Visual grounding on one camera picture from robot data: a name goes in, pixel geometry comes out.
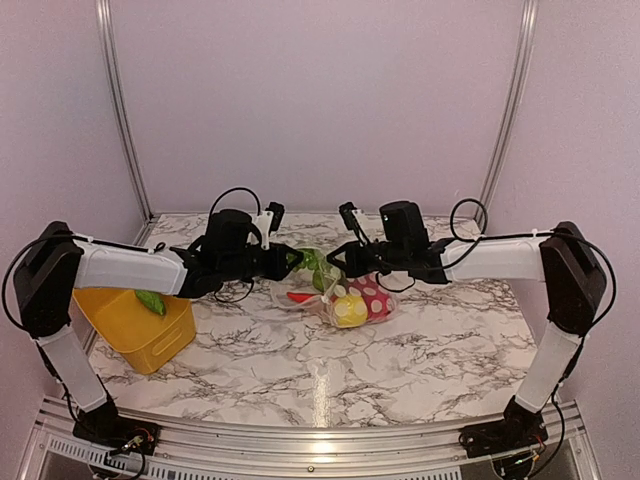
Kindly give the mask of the fake green lettuce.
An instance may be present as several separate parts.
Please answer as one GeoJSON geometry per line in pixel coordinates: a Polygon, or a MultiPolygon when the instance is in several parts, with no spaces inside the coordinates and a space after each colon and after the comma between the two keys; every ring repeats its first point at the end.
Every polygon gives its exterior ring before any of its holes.
{"type": "Polygon", "coordinates": [[[340,279],[326,279],[324,276],[324,260],[326,255],[316,248],[300,248],[304,253],[304,266],[297,272],[309,273],[313,287],[321,292],[326,292],[334,283],[340,279]]]}

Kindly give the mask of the clear polka dot zip bag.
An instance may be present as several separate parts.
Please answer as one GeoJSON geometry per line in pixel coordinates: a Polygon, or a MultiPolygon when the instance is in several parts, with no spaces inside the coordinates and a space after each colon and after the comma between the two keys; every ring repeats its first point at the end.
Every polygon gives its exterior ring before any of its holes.
{"type": "MultiPolygon", "coordinates": [[[[345,279],[340,279],[338,282],[334,283],[326,292],[321,293],[313,287],[312,281],[311,281],[311,275],[309,273],[294,272],[289,276],[287,276],[285,280],[279,283],[273,283],[271,285],[270,287],[271,298],[274,304],[283,310],[305,311],[305,312],[319,316],[324,323],[334,328],[337,328],[333,324],[333,315],[332,315],[331,307],[337,298],[349,295],[347,288],[345,286],[346,279],[347,277],[345,279]],[[321,297],[315,301],[311,301],[309,303],[305,303],[302,305],[297,305],[287,298],[286,294],[288,292],[304,292],[304,293],[311,293],[311,294],[320,294],[321,297]]],[[[397,313],[397,308],[398,308],[398,301],[396,300],[396,297],[394,296],[393,293],[392,295],[396,301],[396,309],[388,320],[390,320],[397,313]]]]}

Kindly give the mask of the fake orange carrot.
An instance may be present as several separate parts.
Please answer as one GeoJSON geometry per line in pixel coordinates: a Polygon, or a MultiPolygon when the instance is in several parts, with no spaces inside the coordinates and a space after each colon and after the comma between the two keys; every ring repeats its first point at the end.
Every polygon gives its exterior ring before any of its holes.
{"type": "Polygon", "coordinates": [[[291,300],[297,305],[309,303],[321,297],[320,294],[311,294],[311,293],[304,293],[304,292],[288,292],[286,296],[289,300],[291,300]]]}

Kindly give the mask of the fake yellow lemon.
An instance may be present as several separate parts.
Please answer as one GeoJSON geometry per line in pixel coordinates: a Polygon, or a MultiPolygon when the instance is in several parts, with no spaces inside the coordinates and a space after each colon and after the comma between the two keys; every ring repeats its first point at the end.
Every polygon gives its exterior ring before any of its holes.
{"type": "Polygon", "coordinates": [[[360,327],[368,319],[368,308],[363,298],[351,294],[337,298],[331,311],[333,324],[341,329],[360,327]]]}

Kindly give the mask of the fake green cucumber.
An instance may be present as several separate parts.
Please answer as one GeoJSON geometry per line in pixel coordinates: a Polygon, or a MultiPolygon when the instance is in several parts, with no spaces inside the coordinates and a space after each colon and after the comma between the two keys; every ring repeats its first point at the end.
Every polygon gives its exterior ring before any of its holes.
{"type": "Polygon", "coordinates": [[[164,316],[167,308],[161,294],[147,290],[135,290],[137,300],[151,313],[164,316]]]}

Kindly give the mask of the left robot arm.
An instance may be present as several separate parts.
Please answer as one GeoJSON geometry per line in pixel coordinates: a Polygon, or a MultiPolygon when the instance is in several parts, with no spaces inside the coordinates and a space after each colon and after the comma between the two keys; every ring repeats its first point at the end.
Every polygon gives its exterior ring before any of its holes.
{"type": "Polygon", "coordinates": [[[54,221],[14,256],[1,290],[14,292],[19,314],[7,318],[31,337],[50,373],[79,407],[79,433],[116,445],[134,426],[120,416],[71,329],[73,291],[116,288],[199,299],[227,282],[281,281],[304,255],[271,241],[280,222],[273,211],[251,216],[224,209],[209,216],[204,234],[188,247],[145,249],[80,235],[54,221]]]}

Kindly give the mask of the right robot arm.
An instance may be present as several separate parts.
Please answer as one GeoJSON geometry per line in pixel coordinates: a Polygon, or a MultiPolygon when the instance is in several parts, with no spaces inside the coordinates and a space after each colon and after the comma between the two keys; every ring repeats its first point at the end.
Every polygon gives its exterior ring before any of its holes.
{"type": "Polygon", "coordinates": [[[586,240],[576,224],[548,231],[464,238],[457,232],[433,241],[418,205],[396,201],[379,210],[384,240],[366,236],[352,203],[340,215],[355,238],[327,256],[348,278],[402,272],[432,285],[475,280],[544,284],[548,325],[528,372],[495,430],[506,448],[529,437],[535,421],[559,385],[571,374],[591,330],[612,306],[617,279],[606,254],[586,240]]]}

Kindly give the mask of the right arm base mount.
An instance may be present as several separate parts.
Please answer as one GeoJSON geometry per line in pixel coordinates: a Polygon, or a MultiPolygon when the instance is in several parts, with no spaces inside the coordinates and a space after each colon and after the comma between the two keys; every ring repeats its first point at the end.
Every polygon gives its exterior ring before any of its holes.
{"type": "Polygon", "coordinates": [[[477,458],[545,443],[547,439],[542,420],[531,426],[516,420],[497,420],[463,427],[458,442],[468,458],[477,458]]]}

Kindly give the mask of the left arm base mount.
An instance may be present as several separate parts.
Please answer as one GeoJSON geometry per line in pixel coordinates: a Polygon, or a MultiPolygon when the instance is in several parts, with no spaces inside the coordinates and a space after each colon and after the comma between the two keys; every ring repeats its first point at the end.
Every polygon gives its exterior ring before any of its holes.
{"type": "Polygon", "coordinates": [[[130,451],[142,452],[146,456],[154,453],[159,433],[160,426],[156,423],[120,415],[85,416],[76,422],[73,428],[73,435],[76,438],[110,447],[117,453],[124,453],[124,447],[128,442],[135,437],[141,437],[141,444],[136,448],[131,447],[130,451]]]}

